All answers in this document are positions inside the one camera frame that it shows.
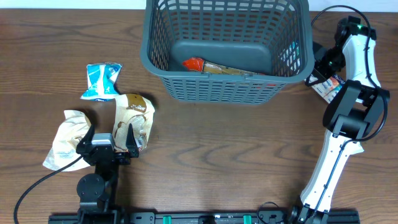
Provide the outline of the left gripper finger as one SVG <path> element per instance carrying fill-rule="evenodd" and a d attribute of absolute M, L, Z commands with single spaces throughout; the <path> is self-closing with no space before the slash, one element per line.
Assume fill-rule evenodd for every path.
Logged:
<path fill-rule="evenodd" d="M 94 134 L 95 134 L 95 126 L 91 125 L 85 136 L 78 143 L 78 148 L 85 148 L 86 145 L 90 144 Z"/>
<path fill-rule="evenodd" d="M 126 148 L 131 157 L 139 156 L 139 148 L 136 144 L 136 140 L 134 138 L 132 124 L 129 124 L 127 129 L 127 137 L 126 137 Z"/>

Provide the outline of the multipack tissue packets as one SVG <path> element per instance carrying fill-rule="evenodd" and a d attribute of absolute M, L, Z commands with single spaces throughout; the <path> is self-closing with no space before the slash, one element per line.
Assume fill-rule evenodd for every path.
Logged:
<path fill-rule="evenodd" d="M 332 75 L 323 83 L 312 85 L 312 88 L 327 102 L 330 103 L 341 90 L 345 81 L 338 75 Z"/>

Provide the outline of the orange long biscuit pack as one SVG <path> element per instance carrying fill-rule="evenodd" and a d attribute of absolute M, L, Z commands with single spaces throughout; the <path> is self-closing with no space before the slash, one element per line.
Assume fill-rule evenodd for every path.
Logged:
<path fill-rule="evenodd" d="M 279 88 L 282 85 L 275 83 L 259 83 L 259 82 L 238 82 L 236 80 L 226 80 L 226 78 L 234 78 L 237 76 L 245 75 L 257 75 L 255 72 L 249 72 L 246 70 L 240 70 L 237 68 L 227 67 L 224 65 L 219 65 L 213 62 L 209 62 L 202 58 L 192 57 L 182 62 L 182 65 L 187 68 L 190 72 L 200 72 L 205 75 L 211 74 L 212 77 L 215 75 L 221 75 L 223 80 L 215 80 L 206 77 L 205 79 L 199 79 L 194 77 L 183 78 L 180 81 L 175 80 L 175 83 L 185 82 L 187 86 L 200 88 L 201 90 L 213 88 L 215 90 L 232 90 L 234 88 L 246 89 L 253 88 L 255 90 L 261 89 L 263 86 L 265 88 Z"/>

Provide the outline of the mint green wipes pack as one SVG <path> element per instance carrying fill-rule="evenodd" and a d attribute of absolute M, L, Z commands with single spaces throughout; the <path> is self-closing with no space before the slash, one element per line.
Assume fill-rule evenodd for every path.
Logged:
<path fill-rule="evenodd" d="M 350 145 L 350 149 L 351 149 L 350 154 L 359 154 L 359 153 L 364 152 L 364 149 L 360 142 L 351 142 L 350 144 L 351 144 Z"/>

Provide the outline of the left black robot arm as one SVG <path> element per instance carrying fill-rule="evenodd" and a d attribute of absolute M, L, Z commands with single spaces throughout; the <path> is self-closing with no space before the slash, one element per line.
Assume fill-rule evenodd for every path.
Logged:
<path fill-rule="evenodd" d="M 76 187 L 80 197 L 78 223 L 127 224 L 130 215 L 116 205 L 119 167 L 131 163 L 139 156 L 134 140 L 132 125 L 127 129 L 126 152 L 116 152 L 111 133 L 95 133 L 91 126 L 78 143 L 76 153 L 95 168 L 91 174 L 83 176 Z"/>

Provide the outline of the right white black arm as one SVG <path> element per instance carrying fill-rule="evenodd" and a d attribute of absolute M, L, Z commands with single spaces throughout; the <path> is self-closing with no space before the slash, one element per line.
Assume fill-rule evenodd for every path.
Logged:
<path fill-rule="evenodd" d="M 358 17 L 339 21 L 335 46 L 329 50 L 313 45 L 312 75 L 320 84 L 342 68 L 346 81 L 323 115 L 326 129 L 323 148 L 309 183 L 292 208 L 287 223 L 351 223 L 352 215 L 332 214 L 331 199 L 349 156 L 361 153 L 361 143 L 373 138 L 377 121 L 386 122 L 389 91 L 381 88 L 374 71 L 376 31 Z"/>

